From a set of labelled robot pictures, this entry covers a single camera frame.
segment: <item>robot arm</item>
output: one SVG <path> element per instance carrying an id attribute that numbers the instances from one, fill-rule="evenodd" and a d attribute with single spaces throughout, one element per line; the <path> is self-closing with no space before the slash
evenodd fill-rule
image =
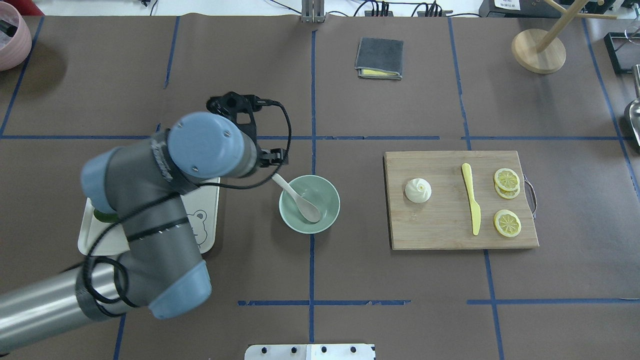
<path id="1" fill-rule="evenodd" d="M 215 113 L 186 115 L 171 130 L 90 160 L 83 191 L 99 211 L 118 214 L 130 251 L 117 259 L 90 257 L 0 296 L 0 354 L 134 307 L 148 306 L 164 319 L 208 299 L 209 273 L 178 194 L 206 179 L 285 163 L 289 144 L 284 152 L 265 151 L 255 139 L 253 111 L 271 103 L 254 95 L 215 97 L 207 104 Z M 237 112 L 246 111 L 253 131 L 236 123 Z"/>

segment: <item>wooden cutting board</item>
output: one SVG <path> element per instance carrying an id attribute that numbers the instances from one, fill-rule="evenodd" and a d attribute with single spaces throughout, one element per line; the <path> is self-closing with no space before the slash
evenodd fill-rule
<path id="1" fill-rule="evenodd" d="M 481 225 L 472 234 L 471 211 L 461 166 L 469 163 L 474 193 L 480 205 Z M 503 199 L 495 192 L 493 175 L 510 168 L 520 176 L 520 194 Z M 404 196 L 407 182 L 416 177 L 431 184 L 431 198 L 422 204 Z M 540 246 L 524 190 L 517 151 L 396 151 L 385 153 L 387 206 L 394 250 L 530 249 Z M 498 233 L 493 216 L 513 211 L 522 230 L 507 238 Z"/>

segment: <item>gray towel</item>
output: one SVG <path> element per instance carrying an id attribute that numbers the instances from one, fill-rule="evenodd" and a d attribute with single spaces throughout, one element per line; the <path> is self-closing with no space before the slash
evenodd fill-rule
<path id="1" fill-rule="evenodd" d="M 401 40 L 361 38 L 355 65 L 358 76 L 374 79 L 402 79 L 403 45 L 404 42 Z M 367 70 L 384 72 L 384 74 L 371 74 Z"/>

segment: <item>cartoon bear face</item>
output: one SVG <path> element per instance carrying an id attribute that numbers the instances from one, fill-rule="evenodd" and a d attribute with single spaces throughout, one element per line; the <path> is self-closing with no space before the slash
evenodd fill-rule
<path id="1" fill-rule="evenodd" d="M 204 220 L 207 220 L 207 212 L 204 210 L 198 210 L 193 214 L 187 214 L 191 228 L 193 229 L 193 235 L 198 243 L 198 248 L 207 240 L 207 229 L 204 227 Z"/>

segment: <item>red object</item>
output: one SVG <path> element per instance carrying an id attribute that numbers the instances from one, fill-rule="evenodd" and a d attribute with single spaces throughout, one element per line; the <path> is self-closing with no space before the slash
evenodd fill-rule
<path id="1" fill-rule="evenodd" d="M 36 4 L 31 0 L 4 0 L 6 3 L 13 5 L 18 10 L 20 15 L 44 15 Z"/>

